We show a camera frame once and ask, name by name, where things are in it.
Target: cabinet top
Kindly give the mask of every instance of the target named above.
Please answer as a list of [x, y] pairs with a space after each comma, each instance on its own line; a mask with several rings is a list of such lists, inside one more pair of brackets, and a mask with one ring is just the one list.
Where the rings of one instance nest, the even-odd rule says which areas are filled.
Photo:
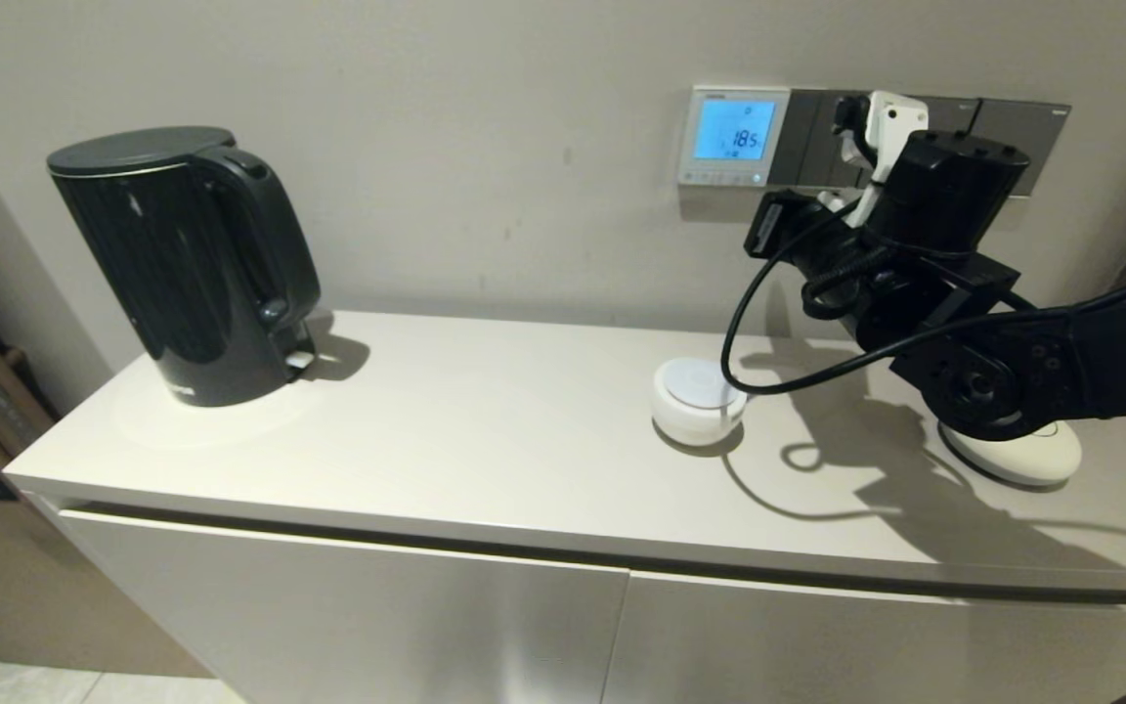
[[[649, 415], [654, 369], [715, 335], [338, 312], [321, 357], [259, 400], [197, 409], [140, 358], [15, 460], [69, 502], [707, 565], [1013, 588], [1126, 589], [1126, 419], [1072, 420], [1063, 489], [953, 457], [919, 393], [876, 365], [756, 398], [727, 451]], [[741, 337], [743, 378], [852, 356]]]

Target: cabinet drawer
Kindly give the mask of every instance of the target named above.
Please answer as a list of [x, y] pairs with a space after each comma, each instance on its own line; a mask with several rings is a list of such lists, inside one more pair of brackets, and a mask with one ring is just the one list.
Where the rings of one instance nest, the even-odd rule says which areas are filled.
[[604, 704], [1105, 704], [1124, 694], [1126, 606], [633, 572]]
[[604, 567], [59, 518], [253, 704], [597, 703], [628, 581]]

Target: wall socket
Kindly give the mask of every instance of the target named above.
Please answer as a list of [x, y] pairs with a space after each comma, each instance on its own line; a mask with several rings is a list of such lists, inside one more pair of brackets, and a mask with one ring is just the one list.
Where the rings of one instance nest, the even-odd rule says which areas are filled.
[[[799, 90], [789, 97], [781, 140], [767, 182], [799, 188], [861, 188], [868, 173], [841, 160], [841, 140], [832, 134], [837, 100], [863, 90]], [[915, 97], [929, 106], [929, 126], [966, 132], [1018, 146], [1031, 164], [1011, 196], [1030, 196], [1054, 143], [1071, 115], [1070, 106], [990, 98]]]

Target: floor tile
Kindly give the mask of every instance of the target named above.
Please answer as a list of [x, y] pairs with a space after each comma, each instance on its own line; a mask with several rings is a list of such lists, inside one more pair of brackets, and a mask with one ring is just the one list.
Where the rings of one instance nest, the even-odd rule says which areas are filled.
[[0, 704], [81, 704], [98, 672], [0, 663]]
[[84, 704], [236, 704], [238, 698], [214, 678], [160, 678], [106, 674]]

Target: thermostat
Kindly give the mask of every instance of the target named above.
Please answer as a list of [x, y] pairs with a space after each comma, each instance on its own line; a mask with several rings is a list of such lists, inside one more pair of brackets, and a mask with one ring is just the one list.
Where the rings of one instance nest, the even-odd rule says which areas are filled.
[[695, 86], [680, 145], [680, 186], [763, 187], [789, 93], [787, 88]]

